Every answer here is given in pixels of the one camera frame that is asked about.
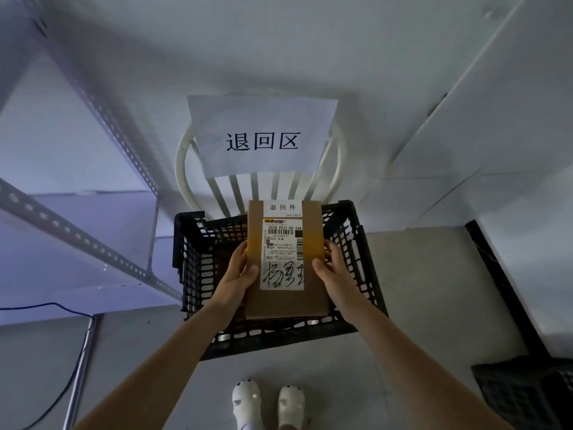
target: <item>black cable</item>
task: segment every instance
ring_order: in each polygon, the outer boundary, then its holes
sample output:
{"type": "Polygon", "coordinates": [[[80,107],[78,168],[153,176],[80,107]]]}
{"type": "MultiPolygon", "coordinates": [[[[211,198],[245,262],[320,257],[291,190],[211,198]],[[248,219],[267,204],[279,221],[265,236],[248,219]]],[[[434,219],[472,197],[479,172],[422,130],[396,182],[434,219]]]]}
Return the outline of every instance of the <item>black cable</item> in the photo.
{"type": "Polygon", "coordinates": [[[46,418],[47,414],[52,411],[52,409],[55,407],[55,405],[58,404],[58,402],[61,400],[61,398],[64,396],[64,394],[68,391],[69,387],[72,385],[73,378],[76,375],[77,369],[80,366],[81,355],[85,350],[85,348],[84,348],[85,339],[87,338],[88,333],[90,332],[90,329],[93,327],[93,321],[94,321],[93,315],[85,314],[83,312],[73,311],[73,310],[66,308],[65,306],[63,306],[59,303],[56,303],[56,302],[41,303],[39,305],[30,305],[30,306],[17,306],[17,307],[9,307],[9,308],[0,308],[0,311],[18,311],[18,310],[22,310],[22,309],[40,308],[42,306],[49,306],[49,305],[55,305],[58,308],[63,309],[64,311],[71,312],[72,314],[83,315],[84,317],[88,317],[92,322],[90,323],[90,326],[85,331],[84,340],[81,343],[80,355],[77,357],[76,365],[73,369],[72,375],[70,376],[70,378],[68,380],[68,383],[66,383],[65,388],[60,392],[60,395],[58,395],[58,397],[53,401],[53,403],[50,405],[50,407],[48,407],[47,410],[43,414],[41,414],[37,420],[35,420],[29,426],[24,427],[22,430],[29,430],[30,428],[32,428],[33,426],[38,424],[41,420],[46,418]]]}

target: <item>forearm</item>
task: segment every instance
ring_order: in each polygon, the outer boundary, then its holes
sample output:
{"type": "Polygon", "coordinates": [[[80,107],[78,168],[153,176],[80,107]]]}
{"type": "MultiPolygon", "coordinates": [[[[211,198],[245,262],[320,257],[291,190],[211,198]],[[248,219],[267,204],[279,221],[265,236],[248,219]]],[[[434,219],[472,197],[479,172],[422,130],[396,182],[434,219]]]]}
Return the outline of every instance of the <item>forearm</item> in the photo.
{"type": "Polygon", "coordinates": [[[420,428],[511,429],[371,304],[357,312],[354,325],[420,428]]]}
{"type": "Polygon", "coordinates": [[[74,429],[161,430],[219,324],[215,309],[200,310],[74,429]]]}

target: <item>white paper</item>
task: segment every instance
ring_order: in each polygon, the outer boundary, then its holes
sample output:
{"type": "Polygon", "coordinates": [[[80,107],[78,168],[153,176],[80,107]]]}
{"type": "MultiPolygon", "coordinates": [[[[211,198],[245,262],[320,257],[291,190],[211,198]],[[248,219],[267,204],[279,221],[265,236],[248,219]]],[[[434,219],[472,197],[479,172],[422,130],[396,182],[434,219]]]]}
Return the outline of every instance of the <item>white paper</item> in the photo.
{"type": "Polygon", "coordinates": [[[303,221],[262,220],[261,289],[304,289],[303,221]]]}
{"type": "Polygon", "coordinates": [[[187,97],[205,178],[316,171],[336,100],[187,97]]]}
{"type": "Polygon", "coordinates": [[[262,201],[263,217],[302,217],[302,201],[262,201]]]}

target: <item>black crate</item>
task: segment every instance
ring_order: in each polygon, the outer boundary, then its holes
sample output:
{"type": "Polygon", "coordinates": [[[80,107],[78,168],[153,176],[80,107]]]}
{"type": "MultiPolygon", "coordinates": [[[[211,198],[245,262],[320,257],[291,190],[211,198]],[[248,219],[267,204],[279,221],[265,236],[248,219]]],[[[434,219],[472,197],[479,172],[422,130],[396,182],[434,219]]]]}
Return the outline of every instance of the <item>black crate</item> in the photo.
{"type": "Polygon", "coordinates": [[[516,430],[573,428],[573,360],[519,356],[472,372],[487,405],[516,430]]]}
{"type": "MultiPolygon", "coordinates": [[[[388,315],[372,257],[354,204],[323,205],[324,237],[342,249],[350,273],[363,294],[388,315]]],[[[183,284],[186,320],[212,296],[227,269],[233,250],[247,239],[247,216],[204,220],[204,212],[175,217],[173,267],[183,284]]],[[[231,324],[215,338],[202,360],[355,332],[332,305],[322,319],[245,320],[241,304],[231,324]]]]}

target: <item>barcode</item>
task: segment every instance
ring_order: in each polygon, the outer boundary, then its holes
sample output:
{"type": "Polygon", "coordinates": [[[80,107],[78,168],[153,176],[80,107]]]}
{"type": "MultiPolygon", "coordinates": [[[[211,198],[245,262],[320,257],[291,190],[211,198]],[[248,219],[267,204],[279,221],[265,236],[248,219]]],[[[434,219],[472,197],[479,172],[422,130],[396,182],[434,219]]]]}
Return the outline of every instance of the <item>barcode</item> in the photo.
{"type": "Polygon", "coordinates": [[[303,239],[302,238],[296,239],[296,260],[297,261],[303,260],[303,239]]]}
{"type": "Polygon", "coordinates": [[[294,229],[267,229],[268,234],[279,234],[279,235],[293,235],[295,233],[294,229]]]}

